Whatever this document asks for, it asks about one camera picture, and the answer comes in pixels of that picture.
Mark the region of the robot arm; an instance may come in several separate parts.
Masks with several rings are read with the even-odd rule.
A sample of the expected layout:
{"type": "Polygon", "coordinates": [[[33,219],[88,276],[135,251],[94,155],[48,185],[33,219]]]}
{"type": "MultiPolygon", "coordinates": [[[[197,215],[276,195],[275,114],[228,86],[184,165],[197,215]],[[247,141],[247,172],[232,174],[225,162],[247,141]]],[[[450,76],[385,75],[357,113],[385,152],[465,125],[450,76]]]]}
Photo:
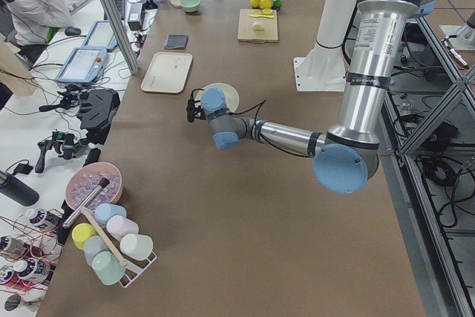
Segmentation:
{"type": "Polygon", "coordinates": [[[379,165],[375,133],[406,21],[433,11],[435,0],[326,0],[314,48],[294,60],[299,91],[342,91],[338,119],[325,133],[306,131],[235,113],[216,85],[187,105],[189,121],[205,120],[214,144],[236,146],[243,138],[290,154],[311,157],[320,184],[351,194],[379,165]]]}

